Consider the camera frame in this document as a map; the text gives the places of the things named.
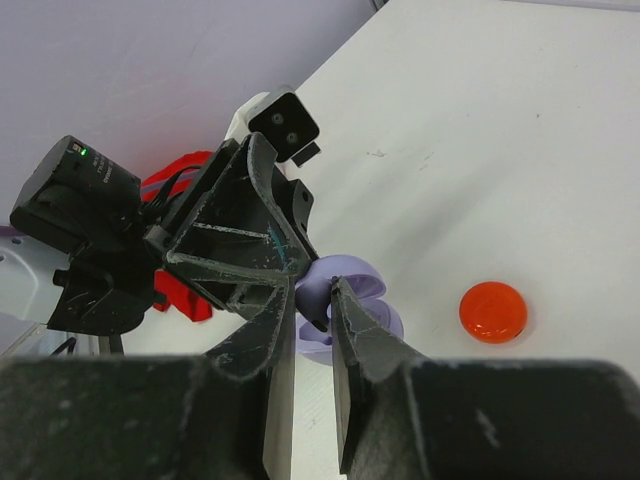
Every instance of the lavender plastic object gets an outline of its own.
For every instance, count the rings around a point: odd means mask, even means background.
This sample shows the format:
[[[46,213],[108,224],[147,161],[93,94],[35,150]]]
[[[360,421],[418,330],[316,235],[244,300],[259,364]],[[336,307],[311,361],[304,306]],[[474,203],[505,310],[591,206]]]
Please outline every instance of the lavender plastic object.
[[[380,325],[396,337],[404,338],[402,320],[391,305],[378,298],[365,298],[360,300],[360,304]],[[296,330],[296,351],[318,363],[331,365],[331,336],[318,330],[302,316],[296,319]]]
[[[316,260],[307,275],[296,285],[296,307],[302,314],[296,319],[296,350],[314,361],[331,364],[331,336],[311,325],[311,321],[329,324],[331,317],[331,279],[347,279],[362,306],[383,327],[403,338],[398,312],[379,300],[387,290],[378,271],[364,260],[351,255],[331,255]]]
[[[320,258],[296,284],[296,307],[307,320],[328,324],[333,277],[345,277],[358,298],[378,298],[387,291],[378,271],[361,258],[352,255]]]

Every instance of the orange cap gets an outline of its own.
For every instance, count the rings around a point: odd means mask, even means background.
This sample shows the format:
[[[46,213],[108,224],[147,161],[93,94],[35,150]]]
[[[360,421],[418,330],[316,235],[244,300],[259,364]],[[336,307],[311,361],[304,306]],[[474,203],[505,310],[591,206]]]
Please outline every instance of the orange cap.
[[[527,304],[507,284],[479,283],[462,297],[460,321],[481,342],[505,343],[517,337],[527,324]]]

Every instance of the red fabric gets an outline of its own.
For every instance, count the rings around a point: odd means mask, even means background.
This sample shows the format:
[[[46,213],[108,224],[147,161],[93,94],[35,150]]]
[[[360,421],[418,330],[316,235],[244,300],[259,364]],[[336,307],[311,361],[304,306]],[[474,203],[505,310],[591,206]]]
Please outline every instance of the red fabric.
[[[200,151],[184,155],[169,166],[160,170],[158,173],[151,175],[142,182],[142,186],[144,187],[152,183],[167,180],[178,170],[188,167],[189,165],[202,165],[207,161],[211,153],[212,152]],[[171,195],[183,192],[190,183],[191,179],[176,182],[175,186],[171,190]],[[142,195],[142,200],[148,202],[155,197],[156,193],[157,190],[146,192]],[[189,290],[182,283],[163,270],[158,270],[156,272],[155,288],[157,291],[162,292],[167,296],[167,301],[164,304],[156,303],[153,305],[156,310],[164,312],[173,305],[193,322],[202,322],[203,320],[207,320],[213,316],[213,309],[209,302]]]

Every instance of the black cable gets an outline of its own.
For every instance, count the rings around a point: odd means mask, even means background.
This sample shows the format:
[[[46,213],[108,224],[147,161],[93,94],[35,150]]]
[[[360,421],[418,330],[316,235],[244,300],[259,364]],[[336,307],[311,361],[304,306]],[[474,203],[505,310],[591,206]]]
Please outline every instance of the black cable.
[[[109,335],[109,352],[112,354],[124,353],[122,337],[120,335]]]
[[[64,342],[60,344],[58,348],[56,348],[53,351],[51,356],[60,355],[65,350],[67,351],[67,355],[72,355],[73,351],[76,348],[76,343],[78,343],[78,341],[76,340],[76,337],[67,338]]]
[[[153,199],[149,203],[145,204],[142,207],[142,215],[144,219],[149,223],[155,222],[156,219],[163,213],[164,208],[169,201],[171,190],[173,190],[173,187],[180,179],[180,176],[187,170],[197,170],[199,168],[201,168],[201,165],[190,165],[178,170],[173,175],[171,175],[164,183],[164,185],[160,187],[160,190],[158,190],[158,193],[156,193],[155,197],[153,197]]]
[[[173,197],[171,197],[169,199],[169,201],[167,203],[165,203],[164,208],[162,209],[162,216],[164,217],[167,213],[169,213],[169,211],[171,210],[171,207],[173,206],[174,203],[176,203],[176,200],[178,200],[182,194],[184,192],[180,192],[180,193],[176,193]]]

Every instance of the camera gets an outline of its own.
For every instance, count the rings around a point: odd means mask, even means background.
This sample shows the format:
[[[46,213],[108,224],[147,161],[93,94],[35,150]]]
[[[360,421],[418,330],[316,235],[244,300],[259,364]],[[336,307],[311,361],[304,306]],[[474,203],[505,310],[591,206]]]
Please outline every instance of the camera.
[[[67,135],[22,187],[11,224],[65,253],[87,242],[118,251],[139,208],[140,179]]]
[[[320,129],[290,87],[270,93],[249,110],[247,126],[265,136],[278,152],[280,163],[292,159],[301,166],[320,153],[314,142]]]

